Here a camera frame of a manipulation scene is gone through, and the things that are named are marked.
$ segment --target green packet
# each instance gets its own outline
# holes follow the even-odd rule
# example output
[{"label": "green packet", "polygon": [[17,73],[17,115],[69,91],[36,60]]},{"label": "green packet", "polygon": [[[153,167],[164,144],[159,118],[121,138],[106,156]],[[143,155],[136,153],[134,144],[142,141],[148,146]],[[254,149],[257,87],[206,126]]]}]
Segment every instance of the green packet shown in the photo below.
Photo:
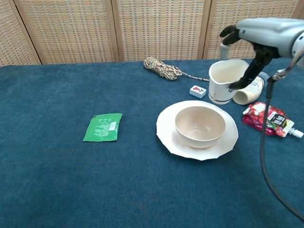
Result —
[{"label": "green packet", "polygon": [[122,113],[95,115],[86,130],[83,142],[116,141]]}]

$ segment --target gray robot arm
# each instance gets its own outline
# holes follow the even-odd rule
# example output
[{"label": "gray robot arm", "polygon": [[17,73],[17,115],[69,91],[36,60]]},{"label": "gray robot arm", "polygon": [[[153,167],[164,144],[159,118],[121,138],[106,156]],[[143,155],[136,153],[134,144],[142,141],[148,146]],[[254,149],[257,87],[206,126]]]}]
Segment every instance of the gray robot arm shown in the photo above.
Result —
[{"label": "gray robot arm", "polygon": [[[255,58],[244,76],[233,83],[231,89],[249,85],[273,58],[293,58],[304,47],[304,20],[281,18],[244,19],[236,25],[227,26],[220,34],[223,46],[230,46],[240,39],[253,45]],[[298,66],[304,67],[304,60]]]}]

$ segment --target small box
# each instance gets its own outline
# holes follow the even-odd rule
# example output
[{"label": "small box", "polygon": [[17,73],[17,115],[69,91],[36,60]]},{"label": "small box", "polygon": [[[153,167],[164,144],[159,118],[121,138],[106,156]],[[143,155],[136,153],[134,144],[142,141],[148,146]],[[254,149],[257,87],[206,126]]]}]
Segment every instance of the small box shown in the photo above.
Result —
[{"label": "small box", "polygon": [[198,97],[198,98],[202,98],[205,94],[206,94],[206,89],[199,87],[197,85],[194,85],[189,92],[190,95]]}]

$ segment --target rope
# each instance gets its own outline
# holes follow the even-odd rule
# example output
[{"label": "rope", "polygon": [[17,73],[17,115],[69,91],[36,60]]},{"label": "rope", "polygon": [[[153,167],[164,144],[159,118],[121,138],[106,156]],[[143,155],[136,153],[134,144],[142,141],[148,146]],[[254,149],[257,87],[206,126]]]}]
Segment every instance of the rope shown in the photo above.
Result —
[{"label": "rope", "polygon": [[185,75],[187,77],[200,80],[200,81],[205,81],[208,82],[209,79],[206,78],[201,78],[201,77],[193,77],[191,75],[188,75],[184,72],[182,72],[180,69],[178,69],[176,66],[170,66],[166,65],[160,60],[157,60],[153,57],[149,57],[144,60],[143,65],[145,68],[152,70],[159,74],[161,77],[164,77],[168,80],[176,80],[178,76]]}]

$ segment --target paper plate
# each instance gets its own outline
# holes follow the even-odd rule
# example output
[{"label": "paper plate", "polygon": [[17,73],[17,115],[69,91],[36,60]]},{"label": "paper plate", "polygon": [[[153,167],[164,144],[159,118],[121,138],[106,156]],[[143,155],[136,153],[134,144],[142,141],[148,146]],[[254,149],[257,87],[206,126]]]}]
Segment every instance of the paper plate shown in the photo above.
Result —
[{"label": "paper plate", "polygon": [[[204,149],[197,149],[185,145],[178,139],[174,126],[175,116],[181,109],[190,106],[208,107],[218,111],[223,116],[226,122],[226,129],[215,145]],[[203,161],[218,158],[233,150],[238,140],[238,129],[233,118],[214,104],[204,101],[183,101],[167,107],[160,113],[156,122],[156,135],[171,153]]]}]

